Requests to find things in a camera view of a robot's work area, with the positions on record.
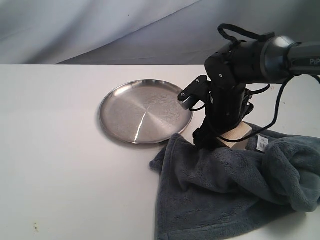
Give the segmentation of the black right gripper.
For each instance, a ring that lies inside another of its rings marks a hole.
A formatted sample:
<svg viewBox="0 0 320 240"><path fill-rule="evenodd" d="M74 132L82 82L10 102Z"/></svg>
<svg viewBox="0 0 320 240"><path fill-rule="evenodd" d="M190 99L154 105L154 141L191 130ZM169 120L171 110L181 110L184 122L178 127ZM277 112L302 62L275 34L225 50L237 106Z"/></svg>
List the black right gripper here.
<svg viewBox="0 0 320 240"><path fill-rule="evenodd" d="M233 130L252 110L247 105L247 84L255 80L255 51L238 47L221 49L204 63L210 79L210 94L205 103L205 119L193 134L198 149L224 148L218 136Z"/></svg>

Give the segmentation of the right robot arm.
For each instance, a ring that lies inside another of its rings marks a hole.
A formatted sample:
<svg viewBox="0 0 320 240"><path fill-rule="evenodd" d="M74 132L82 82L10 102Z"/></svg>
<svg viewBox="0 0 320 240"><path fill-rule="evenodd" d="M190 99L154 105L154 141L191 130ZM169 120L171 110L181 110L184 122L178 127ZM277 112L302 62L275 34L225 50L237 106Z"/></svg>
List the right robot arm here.
<svg viewBox="0 0 320 240"><path fill-rule="evenodd" d="M320 79L320 44L295 42L287 36L239 41L210 56L204 68L210 83L203 99L205 118L192 136L199 149L212 150L220 146L220 140L231 141L223 134L235 129L253 111L254 105L249 102L253 95L280 84L273 120L263 130L272 127L289 81L300 75Z"/></svg>

